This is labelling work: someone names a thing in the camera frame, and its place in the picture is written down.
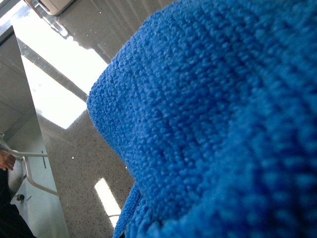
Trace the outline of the person's hand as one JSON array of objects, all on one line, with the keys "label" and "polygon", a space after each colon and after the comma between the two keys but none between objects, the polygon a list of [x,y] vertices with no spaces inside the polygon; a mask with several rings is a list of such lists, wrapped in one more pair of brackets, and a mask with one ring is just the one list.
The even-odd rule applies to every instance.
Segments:
[{"label": "person's hand", "polygon": [[11,170],[13,171],[14,165],[16,162],[16,157],[12,154],[9,154],[5,151],[0,151],[0,168],[4,171]]}]

